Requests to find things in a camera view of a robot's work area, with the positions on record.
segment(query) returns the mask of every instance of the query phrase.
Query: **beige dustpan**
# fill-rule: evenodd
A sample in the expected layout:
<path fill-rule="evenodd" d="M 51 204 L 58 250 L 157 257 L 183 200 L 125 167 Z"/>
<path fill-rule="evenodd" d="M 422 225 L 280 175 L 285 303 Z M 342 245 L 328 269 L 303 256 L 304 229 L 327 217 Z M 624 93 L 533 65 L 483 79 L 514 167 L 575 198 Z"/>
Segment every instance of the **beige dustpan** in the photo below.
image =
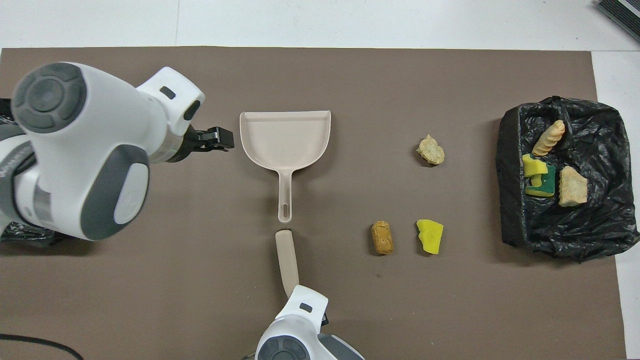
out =
<path fill-rule="evenodd" d="M 240 114 L 244 152 L 256 164 L 278 172 L 278 220 L 291 221 L 291 176 L 315 163 L 329 142 L 331 112 L 288 111 Z"/>

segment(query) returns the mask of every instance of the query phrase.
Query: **dustpan handle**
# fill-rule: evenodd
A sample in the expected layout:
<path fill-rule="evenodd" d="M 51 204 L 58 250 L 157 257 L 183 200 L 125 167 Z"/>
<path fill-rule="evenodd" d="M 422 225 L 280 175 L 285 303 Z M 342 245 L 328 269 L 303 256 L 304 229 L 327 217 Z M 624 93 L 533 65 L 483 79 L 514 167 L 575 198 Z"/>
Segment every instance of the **dustpan handle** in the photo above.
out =
<path fill-rule="evenodd" d="M 293 171 L 279 172 L 278 220 L 286 224 L 291 221 L 291 175 Z"/>

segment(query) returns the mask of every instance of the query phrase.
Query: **food scrap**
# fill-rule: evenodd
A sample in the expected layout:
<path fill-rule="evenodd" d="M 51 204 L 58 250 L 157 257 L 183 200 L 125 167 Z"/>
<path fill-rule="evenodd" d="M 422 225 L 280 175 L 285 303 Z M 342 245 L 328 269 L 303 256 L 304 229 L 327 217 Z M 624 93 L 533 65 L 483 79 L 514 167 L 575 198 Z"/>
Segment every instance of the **food scrap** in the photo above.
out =
<path fill-rule="evenodd" d="M 391 239 L 391 228 L 386 221 L 379 221 L 371 227 L 371 236 L 373 237 L 373 245 L 376 252 L 380 255 L 386 255 L 394 250 L 394 242 Z"/>
<path fill-rule="evenodd" d="M 438 165 L 444 161 L 444 150 L 431 135 L 420 142 L 416 151 L 430 164 Z"/>
<path fill-rule="evenodd" d="M 553 123 L 538 139 L 536 145 L 533 147 L 532 153 L 535 156 L 544 156 L 551 151 L 551 148 L 555 146 L 562 136 L 564 135 L 564 122 L 557 120 Z"/>
<path fill-rule="evenodd" d="M 560 206 L 576 206 L 587 202 L 587 179 L 572 167 L 560 170 Z"/>
<path fill-rule="evenodd" d="M 415 225 L 418 227 L 418 238 L 422 242 L 422 249 L 430 254 L 440 251 L 440 239 L 444 226 L 432 220 L 420 219 Z"/>

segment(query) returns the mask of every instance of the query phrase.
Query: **black plastic bag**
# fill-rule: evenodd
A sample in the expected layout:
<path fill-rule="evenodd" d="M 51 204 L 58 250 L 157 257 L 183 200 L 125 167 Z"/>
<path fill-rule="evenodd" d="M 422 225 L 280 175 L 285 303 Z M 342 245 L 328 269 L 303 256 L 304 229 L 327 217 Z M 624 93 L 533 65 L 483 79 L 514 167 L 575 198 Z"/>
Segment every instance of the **black plastic bag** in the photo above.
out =
<path fill-rule="evenodd" d="M 555 195 L 526 195 L 522 155 L 531 153 L 556 120 L 564 122 L 565 133 L 541 157 L 556 166 Z M 587 203 L 558 205 L 557 181 L 565 166 L 588 180 Z M 507 111 L 500 122 L 496 170 L 504 243 L 581 262 L 619 254 L 640 240 L 627 133 L 610 106 L 554 96 Z"/>
<path fill-rule="evenodd" d="M 0 99 L 0 124 L 13 123 L 13 115 L 11 114 L 11 100 Z"/>
<path fill-rule="evenodd" d="M 12 222 L 4 229 L 0 243 L 19 241 L 34 247 L 47 247 L 67 239 L 68 236 L 44 227 Z"/>

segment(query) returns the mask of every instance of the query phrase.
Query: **brown paper mat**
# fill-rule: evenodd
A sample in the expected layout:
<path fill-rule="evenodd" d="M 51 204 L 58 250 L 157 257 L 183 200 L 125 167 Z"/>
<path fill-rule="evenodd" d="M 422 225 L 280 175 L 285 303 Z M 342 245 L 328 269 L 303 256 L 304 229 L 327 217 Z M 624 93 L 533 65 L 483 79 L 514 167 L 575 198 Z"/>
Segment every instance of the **brown paper mat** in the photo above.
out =
<path fill-rule="evenodd" d="M 87 359 L 255 350 L 285 302 L 273 236 L 282 226 L 277 176 L 244 154 L 238 116 L 331 110 L 326 153 L 294 173 L 288 225 L 302 284 L 330 299 L 324 332 L 369 360 L 625 357 L 613 258 L 578 265 L 500 242 L 497 121 L 551 95 L 595 100 L 589 53 L 3 49 L 0 97 L 52 61 L 135 86 L 171 66 L 207 96 L 195 127 L 228 128 L 237 146 L 153 166 L 142 214 L 113 238 L 0 246 L 1 332 L 60 341 Z M 427 133 L 446 152 L 433 168 L 415 152 Z M 439 255 L 421 250 L 419 218 L 444 225 Z M 384 257 L 370 238 L 377 220 L 395 241 Z M 0 349 L 6 359 L 31 354 Z"/>

